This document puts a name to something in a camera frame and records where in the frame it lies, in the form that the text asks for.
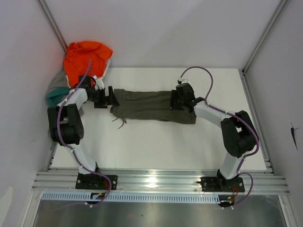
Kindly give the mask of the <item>olive green shorts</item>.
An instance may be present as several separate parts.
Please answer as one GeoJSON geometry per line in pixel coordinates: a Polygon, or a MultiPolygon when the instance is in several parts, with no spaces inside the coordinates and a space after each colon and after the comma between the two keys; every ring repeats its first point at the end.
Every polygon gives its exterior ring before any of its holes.
{"type": "Polygon", "coordinates": [[[114,95],[119,105],[113,105],[110,112],[117,118],[179,124],[196,123],[194,113],[170,108],[171,91],[140,92],[115,89],[114,95]]]}

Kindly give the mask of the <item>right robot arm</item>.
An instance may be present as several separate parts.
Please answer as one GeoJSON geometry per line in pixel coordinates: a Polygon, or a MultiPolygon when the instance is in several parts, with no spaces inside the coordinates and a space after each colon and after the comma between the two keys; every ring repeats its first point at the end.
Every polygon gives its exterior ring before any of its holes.
{"type": "Polygon", "coordinates": [[[227,154],[217,172],[216,185],[222,191],[231,188],[244,160],[259,150],[259,138],[248,113],[225,111],[211,105],[205,98],[195,97],[193,88],[187,82],[179,82],[171,91],[170,108],[187,110],[221,129],[227,154]]]}

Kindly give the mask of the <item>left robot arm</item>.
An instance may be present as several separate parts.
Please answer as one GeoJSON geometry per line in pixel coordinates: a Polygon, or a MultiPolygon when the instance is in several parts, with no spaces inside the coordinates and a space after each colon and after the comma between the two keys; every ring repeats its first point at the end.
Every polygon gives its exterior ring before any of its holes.
{"type": "Polygon", "coordinates": [[[51,139],[71,153],[78,164],[79,174],[88,175],[86,184],[92,189],[98,189],[103,183],[103,178],[96,161],[82,142],[84,126],[80,109],[86,102],[92,102],[94,108],[119,105],[112,86],[106,89],[104,86],[100,87],[94,78],[82,76],[80,83],[70,88],[67,96],[59,104],[48,107],[49,130],[51,139]]]}

